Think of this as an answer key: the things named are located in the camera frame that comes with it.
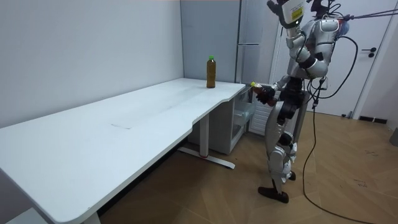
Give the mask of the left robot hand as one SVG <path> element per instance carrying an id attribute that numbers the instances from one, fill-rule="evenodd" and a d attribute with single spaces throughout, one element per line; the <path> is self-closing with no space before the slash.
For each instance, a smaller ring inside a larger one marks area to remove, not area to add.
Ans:
<path id="1" fill-rule="evenodd" d="M 292 29 L 300 25 L 304 15 L 304 0 L 267 1 L 268 8 L 279 18 L 281 26 Z"/>

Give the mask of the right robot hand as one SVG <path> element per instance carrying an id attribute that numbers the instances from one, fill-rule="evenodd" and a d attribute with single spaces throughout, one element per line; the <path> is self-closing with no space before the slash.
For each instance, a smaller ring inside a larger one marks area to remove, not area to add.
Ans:
<path id="1" fill-rule="evenodd" d="M 256 98 L 263 105 L 274 106 L 275 105 L 275 90 L 270 86 L 255 87 L 254 92 L 256 93 Z"/>

